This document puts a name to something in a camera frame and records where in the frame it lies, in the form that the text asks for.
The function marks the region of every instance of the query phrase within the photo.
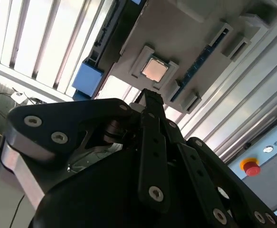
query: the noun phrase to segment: slot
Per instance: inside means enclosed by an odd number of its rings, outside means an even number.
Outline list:
[[[234,54],[231,56],[231,60],[235,60],[238,58],[238,55],[241,54],[241,51],[244,50],[244,48],[246,48],[247,43],[243,42],[239,48],[234,52]]]

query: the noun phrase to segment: white panel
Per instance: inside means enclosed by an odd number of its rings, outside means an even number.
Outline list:
[[[246,103],[207,141],[211,148],[217,148],[244,121],[277,91],[277,71]]]
[[[103,23],[104,23],[104,20],[112,6],[112,3],[113,3],[113,0],[104,0],[104,3],[99,11],[99,14],[98,14],[98,17],[95,21],[95,24],[93,26],[93,29],[90,33],[90,36],[86,42],[86,45],[85,45],[85,48],[84,50],[82,51],[82,54],[81,54],[81,57],[77,63],[77,66],[73,72],[73,75],[72,75],[72,78],[71,78],[71,81],[69,82],[69,85],[68,85],[68,88],[67,88],[67,91],[66,91],[66,94],[68,96],[73,96],[76,89],[74,87],[72,87],[72,84],[76,78],[76,75],[78,73],[78,70],[81,66],[81,63],[82,61],[90,54],[91,52],[91,49],[94,45],[94,42],[98,36],[98,33],[99,33],[99,30],[100,28],[102,27]]]
[[[20,12],[23,0],[13,0],[10,8],[9,22],[7,24],[6,39],[2,50],[1,63],[10,66],[10,58],[14,48],[17,27],[20,19]]]
[[[265,33],[265,30],[259,30],[259,32],[251,40],[251,45],[245,50],[243,55],[240,56],[240,59],[238,59],[235,63],[231,63],[216,80],[216,82],[210,87],[210,89],[204,94],[202,102],[189,115],[187,118],[188,123],[181,130],[184,136],[186,136],[192,129],[198,127],[202,123],[202,118],[210,114],[213,111],[213,108],[222,113],[225,112],[225,107],[221,105],[217,107],[216,103],[221,97],[225,95],[228,96],[228,92],[232,89],[231,86],[238,80],[239,77],[249,72],[248,68],[252,67],[252,64],[254,64],[256,59],[257,62],[260,62],[263,61],[264,56],[268,56],[268,53],[263,51],[277,36],[277,24],[266,34]]]
[[[124,102],[127,104],[130,104],[136,100],[140,93],[139,89],[136,89],[135,87],[132,87],[128,93],[128,95],[125,97]]]
[[[122,99],[130,89],[130,85],[115,76],[109,76],[96,99],[118,98]]]
[[[83,0],[61,0],[36,80],[52,87],[65,55]]]
[[[89,31],[92,29],[93,21],[97,14],[97,10],[99,8],[100,3],[101,1],[99,0],[91,0],[88,6],[85,19],[83,21],[83,24],[81,25],[79,34],[74,42],[72,50],[67,59],[66,65],[61,74],[57,90],[62,93],[65,93],[65,91],[67,90],[68,83],[71,80],[76,64],[78,62],[81,63],[83,61],[83,59],[79,60],[79,58],[85,46],[85,42],[88,36],[90,35]]]
[[[10,10],[10,4],[11,0],[6,1],[0,1],[0,60],[1,60],[1,54],[3,49],[3,43],[9,18],[9,10]]]
[[[31,0],[14,69],[32,76],[53,0]]]
[[[165,111],[166,113],[166,118],[169,120],[172,120],[173,122],[175,122],[177,120],[178,117],[180,117],[181,113],[177,110],[175,110],[174,108],[168,107]]]
[[[262,61],[253,66],[243,80],[237,84],[233,91],[220,104],[221,107],[224,107],[224,112],[221,109],[216,109],[192,135],[204,139],[276,66],[277,43],[263,57]]]

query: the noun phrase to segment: blue box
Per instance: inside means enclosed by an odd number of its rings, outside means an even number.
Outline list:
[[[101,71],[83,63],[73,82],[73,87],[92,97],[102,76],[103,73]]]

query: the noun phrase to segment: black plastic part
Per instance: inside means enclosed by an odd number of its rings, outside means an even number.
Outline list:
[[[121,105],[127,107],[127,110],[121,108]],[[131,114],[131,108],[119,99],[21,106],[9,113],[5,138],[15,150],[39,162],[55,160],[62,164],[78,146],[80,131],[90,125],[101,125],[110,119],[126,118]],[[24,118],[27,116],[40,118],[41,126],[26,125]],[[66,134],[67,142],[58,144],[52,141],[54,132]]]
[[[197,151],[208,173],[211,174],[212,182],[224,189],[229,196],[233,219],[240,227],[277,227],[277,224],[272,224],[265,216],[265,213],[269,213],[277,221],[274,213],[202,140],[192,137],[187,141],[187,145]],[[255,211],[267,219],[265,224],[256,218]]]
[[[196,227],[199,214],[187,203],[194,196],[183,198],[173,181],[169,186],[173,200],[166,214],[139,202],[134,178],[137,159],[135,150],[119,151],[57,185],[41,201],[34,228]],[[173,167],[169,167],[169,179],[185,181]],[[186,183],[182,188],[190,192]]]
[[[61,157],[76,153],[82,143],[88,147],[103,143],[107,130],[112,137],[114,132],[118,137],[125,132],[121,151],[46,193],[34,228],[277,228],[265,216],[269,213],[277,222],[273,212],[204,142],[184,140],[180,129],[165,118],[159,94],[143,90],[136,102],[145,105],[142,113],[118,99],[30,105],[11,111],[5,140],[30,157],[25,159],[28,166],[34,163],[41,170],[40,161],[62,162]],[[26,126],[27,115],[38,116],[42,125]],[[50,136],[55,131],[67,134],[69,141],[53,143]],[[80,132],[88,132],[87,142]],[[163,200],[151,197],[151,186],[162,191]],[[222,203],[217,187],[226,191],[230,204]],[[215,209],[223,216],[215,216]],[[255,211],[265,223],[256,218]]]
[[[166,213],[170,207],[170,191],[166,141],[160,132],[159,124],[159,116],[165,117],[162,98],[157,93],[143,90],[136,102],[141,102],[145,106],[140,119],[138,198],[141,203],[153,210]],[[151,186],[155,186],[163,192],[162,201],[158,202],[150,197]]]

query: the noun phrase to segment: blue component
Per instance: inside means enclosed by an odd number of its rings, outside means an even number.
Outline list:
[[[135,2],[137,5],[139,5],[141,1],[142,0],[132,0],[132,2]]]
[[[263,152],[264,148],[267,146],[272,146],[273,151],[270,153]],[[248,150],[240,155],[236,160],[234,160],[229,168],[240,178],[246,177],[246,173],[241,170],[239,164],[245,158],[257,158],[259,161],[259,166],[266,163],[268,160],[273,158],[277,154],[277,126],[274,127],[270,132],[268,132],[261,140],[256,144],[251,146]]]
[[[183,78],[183,80],[179,84],[180,88],[178,89],[178,91],[172,97],[171,102],[175,101],[175,99],[179,96],[181,91],[190,82],[190,80],[193,78],[193,76],[196,74],[196,72],[198,72],[198,70],[201,68],[201,66],[206,62],[208,57],[212,54],[212,52],[220,44],[220,42],[224,39],[224,37],[228,34],[228,32],[229,32],[229,30],[225,28],[224,31],[220,34],[220,36],[213,43],[212,46],[207,45],[204,48],[204,50],[200,53],[200,55],[197,57],[195,62],[192,64],[192,66],[186,72],[185,77]]]
[[[92,97],[102,76],[102,72],[83,63],[81,64],[81,67],[73,82],[73,87],[80,92]]]
[[[86,100],[90,100],[90,97],[85,95],[84,93],[76,90],[76,92],[74,93],[74,96],[73,96],[73,100],[74,101],[86,101]]]

